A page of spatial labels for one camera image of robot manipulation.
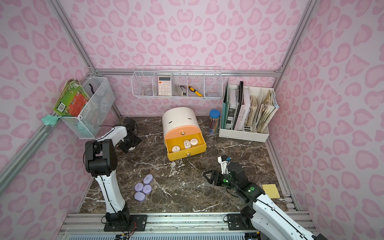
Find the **yellow drawer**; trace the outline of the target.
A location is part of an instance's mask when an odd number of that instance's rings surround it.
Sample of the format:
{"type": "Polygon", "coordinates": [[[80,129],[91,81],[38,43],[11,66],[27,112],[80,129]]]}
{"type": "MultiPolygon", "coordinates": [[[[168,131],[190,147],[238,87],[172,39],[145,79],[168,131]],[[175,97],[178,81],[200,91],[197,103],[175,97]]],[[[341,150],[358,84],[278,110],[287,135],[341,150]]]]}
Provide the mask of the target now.
{"type": "Polygon", "coordinates": [[[202,154],[207,150],[207,143],[203,134],[197,133],[165,140],[168,159],[175,161],[190,156],[202,154]]]}

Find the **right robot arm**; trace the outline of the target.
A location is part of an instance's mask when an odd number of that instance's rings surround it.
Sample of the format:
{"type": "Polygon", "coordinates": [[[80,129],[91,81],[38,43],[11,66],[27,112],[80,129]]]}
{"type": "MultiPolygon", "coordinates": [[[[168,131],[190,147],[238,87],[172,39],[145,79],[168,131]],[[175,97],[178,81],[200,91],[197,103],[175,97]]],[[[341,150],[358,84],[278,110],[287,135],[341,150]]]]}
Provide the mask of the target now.
{"type": "Polygon", "coordinates": [[[209,184],[232,189],[245,203],[239,214],[227,214],[229,230],[257,230],[271,240],[325,240],[315,235],[282,211],[257,184],[248,180],[243,167],[226,155],[218,157],[220,171],[203,173],[209,184]]]}

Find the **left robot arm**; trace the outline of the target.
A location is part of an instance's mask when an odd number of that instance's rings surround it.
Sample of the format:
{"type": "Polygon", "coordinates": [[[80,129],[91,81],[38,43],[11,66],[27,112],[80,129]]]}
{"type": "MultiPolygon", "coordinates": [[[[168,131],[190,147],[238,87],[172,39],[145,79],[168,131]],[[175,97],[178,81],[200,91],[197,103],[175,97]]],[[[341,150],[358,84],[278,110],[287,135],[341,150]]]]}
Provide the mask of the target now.
{"type": "Polygon", "coordinates": [[[132,220],[117,182],[118,157],[115,146],[119,146],[124,153],[133,150],[142,141],[137,132],[137,123],[131,118],[124,119],[105,135],[86,142],[83,154],[86,171],[98,182],[106,202],[107,227],[123,231],[128,229],[132,220]]]}

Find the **white round drawer cabinet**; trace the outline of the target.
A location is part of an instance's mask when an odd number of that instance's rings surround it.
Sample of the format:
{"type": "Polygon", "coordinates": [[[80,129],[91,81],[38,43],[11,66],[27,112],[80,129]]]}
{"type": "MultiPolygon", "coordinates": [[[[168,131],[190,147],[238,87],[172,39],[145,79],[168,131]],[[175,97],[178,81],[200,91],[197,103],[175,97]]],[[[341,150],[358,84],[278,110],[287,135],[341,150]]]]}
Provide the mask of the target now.
{"type": "Polygon", "coordinates": [[[193,125],[200,128],[194,111],[187,107],[177,107],[165,112],[162,124],[164,136],[170,129],[180,126],[193,125]]]}

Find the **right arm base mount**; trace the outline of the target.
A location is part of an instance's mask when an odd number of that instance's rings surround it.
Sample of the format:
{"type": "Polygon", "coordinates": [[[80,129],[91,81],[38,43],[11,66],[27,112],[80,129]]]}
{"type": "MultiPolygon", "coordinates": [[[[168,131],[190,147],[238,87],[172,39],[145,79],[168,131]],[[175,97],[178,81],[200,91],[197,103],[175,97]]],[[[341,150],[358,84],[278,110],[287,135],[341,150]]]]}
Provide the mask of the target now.
{"type": "Polygon", "coordinates": [[[223,221],[228,224],[230,231],[255,230],[250,220],[242,214],[227,214],[223,217],[223,221]]]}

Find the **orange top drawer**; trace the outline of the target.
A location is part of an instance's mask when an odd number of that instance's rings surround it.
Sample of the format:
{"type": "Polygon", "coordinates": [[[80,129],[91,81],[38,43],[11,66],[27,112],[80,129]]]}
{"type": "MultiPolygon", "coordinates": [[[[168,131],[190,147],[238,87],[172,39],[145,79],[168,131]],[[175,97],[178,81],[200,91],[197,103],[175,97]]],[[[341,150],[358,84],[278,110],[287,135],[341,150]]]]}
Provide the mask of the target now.
{"type": "Polygon", "coordinates": [[[165,140],[175,139],[180,137],[185,137],[193,134],[201,133],[199,127],[193,125],[180,126],[173,129],[170,129],[164,136],[165,140]]]}

